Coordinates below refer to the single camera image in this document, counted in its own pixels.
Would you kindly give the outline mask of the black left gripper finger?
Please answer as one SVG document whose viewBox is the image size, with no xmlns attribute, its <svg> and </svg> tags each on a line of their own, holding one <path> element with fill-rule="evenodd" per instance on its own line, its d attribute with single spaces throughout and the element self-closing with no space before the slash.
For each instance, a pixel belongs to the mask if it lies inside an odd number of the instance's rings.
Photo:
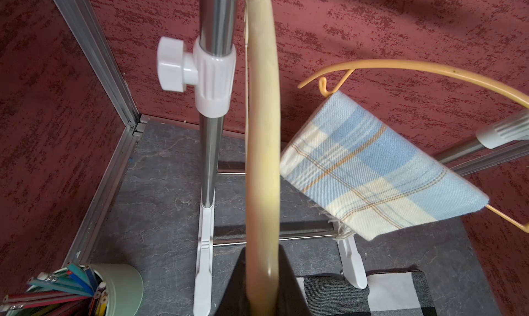
<svg viewBox="0 0 529 316">
<path fill-rule="evenodd" d="M 255 275 L 253 260 L 242 249 L 217 315 L 311 315 L 282 246 L 271 276 Z"/>
</svg>

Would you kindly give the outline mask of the cream plastic hanger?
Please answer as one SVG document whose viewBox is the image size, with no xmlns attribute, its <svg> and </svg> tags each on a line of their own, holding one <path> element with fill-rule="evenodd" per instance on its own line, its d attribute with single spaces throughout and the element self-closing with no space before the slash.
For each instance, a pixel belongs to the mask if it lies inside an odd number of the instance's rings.
<svg viewBox="0 0 529 316">
<path fill-rule="evenodd" d="M 246 0 L 246 256 L 255 275 L 276 268 L 280 217 L 280 77 L 271 0 Z"/>
</svg>

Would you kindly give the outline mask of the blue plaid fringed scarf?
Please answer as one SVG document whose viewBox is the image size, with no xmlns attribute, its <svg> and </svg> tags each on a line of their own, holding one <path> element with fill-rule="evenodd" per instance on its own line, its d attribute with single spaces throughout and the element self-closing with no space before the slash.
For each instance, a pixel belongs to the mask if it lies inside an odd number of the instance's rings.
<svg viewBox="0 0 529 316">
<path fill-rule="evenodd" d="M 282 177 L 365 240 L 482 210 L 488 196 L 338 92 L 282 152 Z"/>
</svg>

